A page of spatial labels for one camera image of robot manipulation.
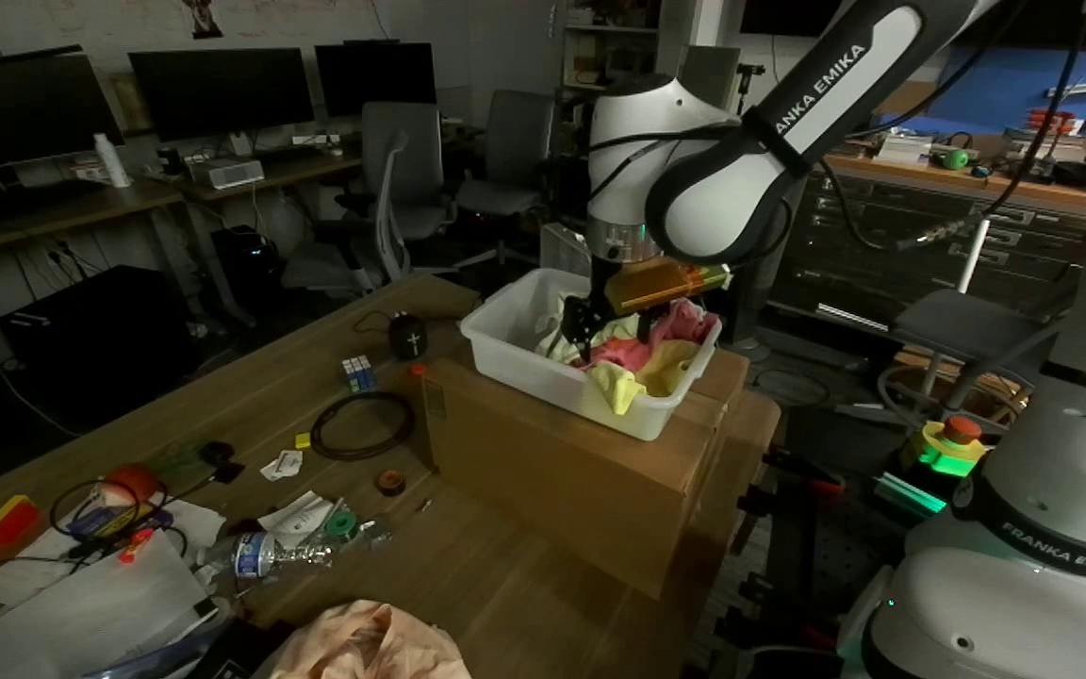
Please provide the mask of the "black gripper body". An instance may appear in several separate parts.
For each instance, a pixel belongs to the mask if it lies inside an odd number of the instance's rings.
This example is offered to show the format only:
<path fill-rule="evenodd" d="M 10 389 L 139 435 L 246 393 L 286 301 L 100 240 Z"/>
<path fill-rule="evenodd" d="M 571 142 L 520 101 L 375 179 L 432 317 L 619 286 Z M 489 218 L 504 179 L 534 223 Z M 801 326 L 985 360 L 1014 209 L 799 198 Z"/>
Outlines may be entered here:
<path fill-rule="evenodd" d="M 590 262 L 590 282 L 583 299 L 568 299 L 561 307 L 561 337 L 575 349 L 589 349 L 590 337 L 614 321 L 614 307 L 605 301 L 605 282 L 619 277 L 614 262 Z"/>

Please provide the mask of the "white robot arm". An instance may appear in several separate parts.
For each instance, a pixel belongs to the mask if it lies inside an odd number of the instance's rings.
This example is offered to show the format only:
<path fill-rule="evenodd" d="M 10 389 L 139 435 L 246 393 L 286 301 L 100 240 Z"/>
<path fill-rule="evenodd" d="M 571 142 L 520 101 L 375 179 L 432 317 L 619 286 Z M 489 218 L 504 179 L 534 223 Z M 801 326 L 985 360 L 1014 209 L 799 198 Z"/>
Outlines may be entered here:
<path fill-rule="evenodd" d="M 583 149 L 589 216 L 642 227 L 666 258 L 729 263 L 793 181 L 1000 0 L 844 0 L 795 67 L 729 112 L 680 81 L 598 95 Z"/>

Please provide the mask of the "white second robot base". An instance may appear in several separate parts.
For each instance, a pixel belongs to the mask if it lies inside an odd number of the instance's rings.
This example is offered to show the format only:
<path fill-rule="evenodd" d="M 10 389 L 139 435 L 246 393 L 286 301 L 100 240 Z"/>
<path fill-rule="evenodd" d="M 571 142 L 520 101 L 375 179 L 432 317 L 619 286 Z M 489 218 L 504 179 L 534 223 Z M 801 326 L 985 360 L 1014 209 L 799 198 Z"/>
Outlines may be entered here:
<path fill-rule="evenodd" d="M 837 652 L 839 679 L 1086 679 L 1086 267 L 1030 406 L 863 590 Z"/>

